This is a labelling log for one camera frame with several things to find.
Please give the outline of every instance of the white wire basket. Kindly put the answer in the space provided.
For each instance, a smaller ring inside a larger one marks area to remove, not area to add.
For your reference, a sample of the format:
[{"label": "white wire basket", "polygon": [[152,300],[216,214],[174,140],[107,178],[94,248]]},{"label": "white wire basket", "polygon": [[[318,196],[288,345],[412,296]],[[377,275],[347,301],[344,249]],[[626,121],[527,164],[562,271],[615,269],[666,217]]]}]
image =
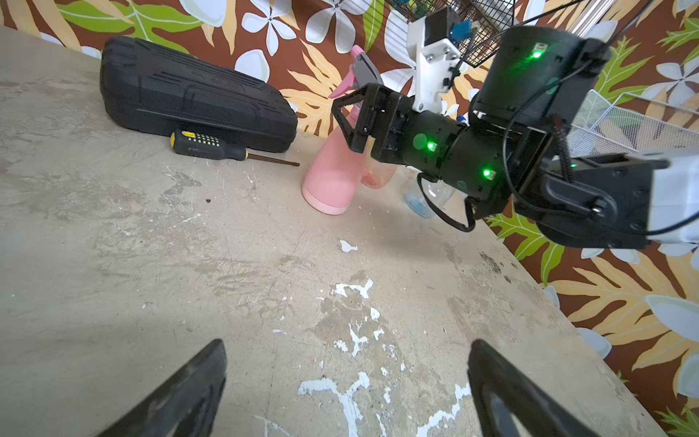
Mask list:
[{"label": "white wire basket", "polygon": [[699,133],[676,124],[620,108],[617,102],[632,96],[675,111],[671,120],[689,121],[699,113],[631,93],[621,94],[610,103],[591,89],[573,120],[568,147],[574,157],[605,153],[646,152],[667,148],[699,148]]}]

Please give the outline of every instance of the screwdriver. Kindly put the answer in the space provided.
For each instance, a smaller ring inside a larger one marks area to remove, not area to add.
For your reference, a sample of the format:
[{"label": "screwdriver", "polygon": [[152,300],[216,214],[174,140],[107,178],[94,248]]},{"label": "screwdriver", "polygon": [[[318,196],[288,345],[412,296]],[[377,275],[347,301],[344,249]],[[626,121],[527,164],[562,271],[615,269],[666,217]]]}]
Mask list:
[{"label": "screwdriver", "polygon": [[298,167],[298,162],[285,161],[253,155],[239,145],[228,144],[225,141],[211,135],[196,134],[190,131],[174,131],[170,136],[170,146],[180,155],[206,159],[232,158],[236,161],[243,161],[246,158],[257,159],[259,161],[276,162],[287,166]]}]

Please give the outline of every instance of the wire mesh basket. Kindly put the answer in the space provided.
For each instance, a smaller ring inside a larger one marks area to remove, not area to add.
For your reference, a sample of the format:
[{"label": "wire mesh basket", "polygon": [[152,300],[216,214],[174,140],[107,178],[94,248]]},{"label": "wire mesh basket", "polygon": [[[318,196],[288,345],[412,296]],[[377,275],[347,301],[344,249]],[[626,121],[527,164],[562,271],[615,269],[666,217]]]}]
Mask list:
[{"label": "wire mesh basket", "polygon": [[[500,47],[501,36],[490,41],[486,40],[514,25],[514,0],[387,0],[399,13],[410,21],[429,15],[432,12],[449,6],[459,14],[462,20],[478,21],[481,27],[477,34],[472,36],[472,50],[465,62],[477,67],[483,64],[495,54]],[[466,51],[468,39],[463,41],[459,50]]]},{"label": "wire mesh basket", "polygon": [[[657,105],[662,113],[670,111],[669,121],[648,117],[634,110],[620,108],[624,96],[643,99]],[[676,108],[635,94],[623,93],[610,103],[591,89],[572,122],[568,147],[574,157],[605,153],[648,152],[668,148],[699,148],[699,132],[672,123],[689,121],[699,113]]]}]

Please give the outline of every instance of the spray bottle nozzle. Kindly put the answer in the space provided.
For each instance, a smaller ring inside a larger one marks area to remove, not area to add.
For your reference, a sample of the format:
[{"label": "spray bottle nozzle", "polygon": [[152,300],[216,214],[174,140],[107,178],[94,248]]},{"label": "spray bottle nozzle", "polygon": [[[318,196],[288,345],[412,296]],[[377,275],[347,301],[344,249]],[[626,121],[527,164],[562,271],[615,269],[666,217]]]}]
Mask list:
[{"label": "spray bottle nozzle", "polygon": [[335,88],[335,91],[328,96],[330,99],[339,97],[352,89],[362,88],[370,83],[380,83],[383,85],[383,80],[381,80],[379,71],[369,60],[369,56],[366,55],[361,47],[355,45],[349,53],[352,55],[354,62],[349,66],[350,70],[343,78],[343,81],[340,82],[338,87]]}]

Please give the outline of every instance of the screwdriver shaft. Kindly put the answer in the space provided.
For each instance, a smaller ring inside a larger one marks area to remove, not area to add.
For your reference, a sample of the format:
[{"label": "screwdriver shaft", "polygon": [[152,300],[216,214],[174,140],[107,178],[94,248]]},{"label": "screwdriver shaft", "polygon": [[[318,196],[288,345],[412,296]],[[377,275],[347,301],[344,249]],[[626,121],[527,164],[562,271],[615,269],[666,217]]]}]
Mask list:
[{"label": "screwdriver shaft", "polygon": [[262,155],[254,155],[252,153],[247,154],[248,159],[257,159],[258,161],[276,162],[277,164],[286,164],[287,166],[298,167],[300,164],[298,162],[285,161],[283,159],[264,157]]}]

